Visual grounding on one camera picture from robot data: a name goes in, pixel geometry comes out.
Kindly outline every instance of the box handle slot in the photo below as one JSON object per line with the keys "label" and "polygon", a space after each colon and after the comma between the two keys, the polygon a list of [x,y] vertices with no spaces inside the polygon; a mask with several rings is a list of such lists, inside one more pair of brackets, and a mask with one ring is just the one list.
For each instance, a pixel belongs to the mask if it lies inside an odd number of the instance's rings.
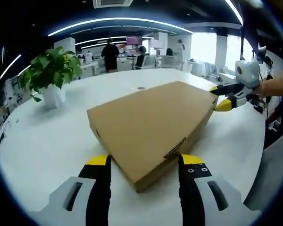
{"label": "box handle slot", "polygon": [[180,141],[180,142],[178,143],[178,145],[176,145],[168,154],[166,154],[166,155],[164,156],[164,158],[167,159],[168,157],[170,157],[170,156],[183,144],[183,142],[184,142],[186,139],[187,139],[187,138],[184,137],[184,138],[182,139],[182,141]]}

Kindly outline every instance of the brown cardboard box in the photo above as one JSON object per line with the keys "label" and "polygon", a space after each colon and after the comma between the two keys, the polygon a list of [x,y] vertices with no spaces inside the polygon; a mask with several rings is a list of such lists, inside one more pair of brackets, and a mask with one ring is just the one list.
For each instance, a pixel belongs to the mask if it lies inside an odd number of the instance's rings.
{"label": "brown cardboard box", "polygon": [[140,192],[191,149],[217,96],[183,82],[145,89],[87,111],[100,143]]}

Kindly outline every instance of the ceiling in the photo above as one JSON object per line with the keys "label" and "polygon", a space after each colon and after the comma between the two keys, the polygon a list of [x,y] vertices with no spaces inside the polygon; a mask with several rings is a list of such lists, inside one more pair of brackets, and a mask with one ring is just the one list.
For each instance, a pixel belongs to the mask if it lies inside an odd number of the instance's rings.
{"label": "ceiling", "polygon": [[[251,25],[267,36],[260,41],[270,46],[282,47],[278,32],[267,13],[253,9],[244,0],[232,0],[235,6],[244,6],[244,16]],[[129,7],[93,8],[92,0],[17,0],[0,1],[0,76],[19,54],[21,58],[5,77],[12,77],[25,68],[41,51],[64,37],[74,37],[76,42],[126,35],[147,35],[162,29],[169,34],[185,34],[170,26],[144,21],[102,21],[76,26],[48,37],[48,34],[82,21],[107,17],[134,17],[161,21],[177,26],[203,22],[240,24],[225,0],[133,0]],[[209,31],[219,34],[240,34],[239,29],[223,26],[191,26],[193,32]],[[2,47],[5,48],[2,63]]]}

